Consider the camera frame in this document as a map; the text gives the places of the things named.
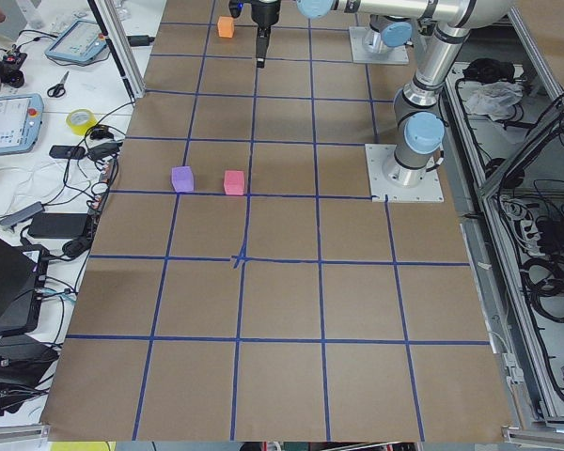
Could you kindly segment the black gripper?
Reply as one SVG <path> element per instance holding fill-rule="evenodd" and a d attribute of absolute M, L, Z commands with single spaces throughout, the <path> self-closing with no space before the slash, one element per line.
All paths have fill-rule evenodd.
<path fill-rule="evenodd" d="M 256 35 L 256 64 L 258 69 L 265 67 L 269 47 L 269 28 L 279 20 L 279 0 L 251 0 L 251 18 L 258 26 Z"/>

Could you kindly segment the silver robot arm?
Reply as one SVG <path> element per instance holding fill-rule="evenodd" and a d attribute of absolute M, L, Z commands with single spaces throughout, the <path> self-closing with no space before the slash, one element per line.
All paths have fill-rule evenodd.
<path fill-rule="evenodd" d="M 411 39 L 412 33 L 413 26 L 408 18 L 371 14 L 362 44 L 371 54 L 383 54 L 404 46 Z"/>
<path fill-rule="evenodd" d="M 394 99 L 399 142 L 382 165 L 384 176 L 400 187 L 415 187 L 427 172 L 431 155 L 445 135 L 443 121 L 432 111 L 463 43 L 470 31 L 495 23 L 513 7 L 512 1 L 298 1 L 309 19 L 337 10 L 363 12 L 436 22 L 425 56 L 413 79 Z"/>

